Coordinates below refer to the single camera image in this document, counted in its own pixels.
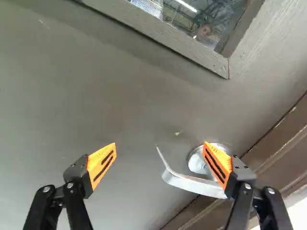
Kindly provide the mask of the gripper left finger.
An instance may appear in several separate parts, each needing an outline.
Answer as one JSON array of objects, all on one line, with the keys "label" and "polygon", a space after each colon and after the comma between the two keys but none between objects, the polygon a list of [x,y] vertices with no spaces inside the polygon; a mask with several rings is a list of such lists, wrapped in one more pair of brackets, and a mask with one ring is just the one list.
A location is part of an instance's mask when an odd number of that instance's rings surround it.
[{"label": "gripper left finger", "polygon": [[93,229],[84,200],[92,195],[116,157],[116,145],[110,143],[72,163],[63,173],[62,186],[48,184],[39,188],[23,229],[55,230],[63,209],[66,209],[70,229]]}]

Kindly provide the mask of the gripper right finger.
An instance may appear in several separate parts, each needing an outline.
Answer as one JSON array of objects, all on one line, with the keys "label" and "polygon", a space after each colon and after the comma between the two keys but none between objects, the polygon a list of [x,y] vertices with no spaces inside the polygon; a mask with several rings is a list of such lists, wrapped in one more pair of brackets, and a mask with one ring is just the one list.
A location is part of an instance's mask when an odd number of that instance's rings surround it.
[{"label": "gripper right finger", "polygon": [[262,230],[293,229],[280,191],[258,187],[256,174],[237,155],[229,156],[209,142],[204,142],[202,155],[226,197],[234,202],[224,229],[246,230],[252,209]]}]

